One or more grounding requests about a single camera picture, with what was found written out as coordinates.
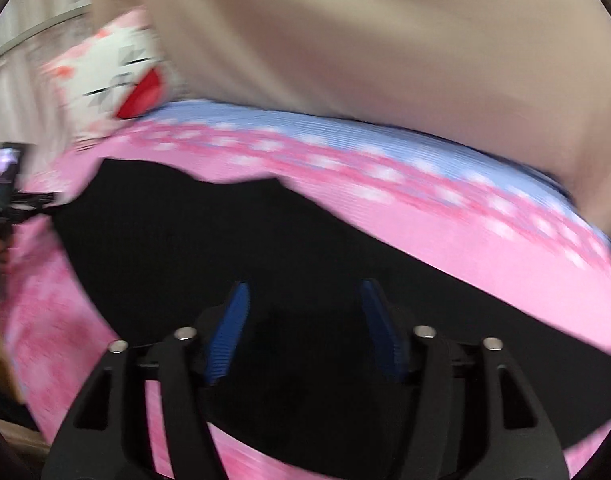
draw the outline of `beige shirt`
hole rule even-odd
[[[195,95],[396,124],[555,174],[611,236],[611,18],[599,0],[147,5]]]

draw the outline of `phone screen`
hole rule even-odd
[[[25,147],[23,144],[0,145],[0,202],[10,200],[17,176],[21,170],[21,163]]]

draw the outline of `black cloth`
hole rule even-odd
[[[52,218],[92,303],[131,344],[191,324],[234,282],[249,282],[249,322],[230,373],[202,402],[211,422],[284,462],[368,480],[383,478],[396,452],[408,392],[373,362],[358,304],[365,278],[450,338],[501,338],[565,447],[611,418],[611,356],[276,179],[219,185],[152,162],[104,160]]]

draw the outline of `white polka dots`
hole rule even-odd
[[[327,146],[328,142],[322,137],[318,135],[304,135],[301,137],[301,140],[306,144],[310,144],[310,146]]]
[[[514,240],[517,232],[510,227],[506,222],[503,222],[497,218],[486,218],[485,226],[496,235],[499,235],[505,240]]]
[[[561,234],[574,245],[579,246],[581,244],[581,241],[579,240],[579,235],[576,234],[572,229],[567,227],[567,225],[561,224],[559,230],[561,231]]]
[[[255,130],[257,132],[268,132],[271,134],[280,134],[282,133],[280,128],[277,128],[276,126],[257,126],[255,128]]]
[[[580,269],[585,268],[586,262],[578,252],[565,248],[563,250],[563,254],[565,254],[565,257]]]
[[[596,254],[601,256],[601,258],[607,257],[607,250],[605,248],[605,245],[600,244],[596,240],[590,239],[589,246],[592,247],[592,250],[594,250]]]
[[[565,209],[563,208],[563,205],[561,204],[561,202],[559,202],[558,200],[555,200],[554,198],[548,198],[545,201],[545,204],[548,206],[548,208],[550,208],[555,213],[559,215],[565,214]]]
[[[343,166],[337,159],[325,155],[308,155],[308,163],[325,170],[338,170]]]
[[[210,139],[210,144],[213,146],[228,147],[234,146],[238,143],[239,141],[234,137],[212,137],[212,139]]]
[[[177,139],[194,139],[194,137],[199,137],[200,135],[201,133],[196,130],[186,130],[176,134],[175,137]]]
[[[572,221],[576,225],[578,225],[579,227],[583,227],[584,229],[588,229],[589,230],[588,223],[583,218],[581,218],[579,215],[573,213],[572,215],[570,215],[570,217],[572,218]]]
[[[485,175],[478,173],[476,171],[466,171],[464,174],[465,179],[468,182],[472,182],[473,184],[478,184],[479,186],[489,186],[493,187],[494,183]]]
[[[543,234],[549,236],[550,238],[554,238],[556,236],[556,230],[550,222],[544,220],[540,216],[532,215],[532,221],[534,222],[537,229],[539,229]]]
[[[435,188],[435,192],[437,193],[437,196],[445,202],[458,206],[463,206],[467,203],[467,200],[460,192],[454,191],[449,187],[437,186]]]
[[[262,139],[252,143],[252,149],[260,152],[278,152],[282,148],[283,142],[278,140]]]
[[[394,197],[383,189],[372,186],[362,186],[361,184],[352,186],[352,193],[359,198],[370,200],[370,202],[388,204],[394,200]]]
[[[249,155],[235,155],[230,159],[230,162],[237,164],[238,166],[258,166],[262,163],[263,159],[258,156]]]
[[[528,200],[532,202],[532,197],[528,195],[524,190],[519,189],[514,186],[508,186],[508,192],[512,193],[515,196],[518,196],[521,200]]]
[[[516,211],[516,206],[498,195],[492,195],[488,199],[490,208],[504,214],[505,216],[513,216]]]
[[[361,144],[357,147],[357,150],[366,155],[372,156],[387,156],[386,152],[380,146],[374,146],[373,144]]]
[[[161,142],[154,147],[156,152],[169,152],[177,147],[174,142]]]
[[[441,173],[439,167],[436,164],[433,164],[432,162],[430,162],[429,160],[425,160],[424,158],[413,158],[410,163],[417,170],[429,175],[438,176]]]
[[[215,130],[223,130],[225,132],[234,132],[238,127],[238,124],[233,123],[217,123],[213,126]]]
[[[394,182],[396,184],[400,184],[404,181],[402,173],[396,171],[394,168],[389,168],[388,166],[372,166],[369,168],[369,170],[367,170],[367,174],[374,178],[378,178],[379,180]]]

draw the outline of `metal rail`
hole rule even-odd
[[[67,10],[66,12],[58,14],[57,16],[53,16],[45,22],[39,23],[39,25],[35,25],[34,27],[29,28],[25,32],[19,34],[16,38],[12,38],[12,40],[0,46],[0,58],[1,56],[4,56],[8,52],[10,52],[15,47],[22,44],[24,41],[35,37],[37,34],[41,34],[49,28],[55,27],[55,25],[59,25],[61,23],[67,22],[68,20],[72,20],[73,18],[83,16],[84,14],[87,14],[89,10],[90,4],[77,7],[76,9]]]

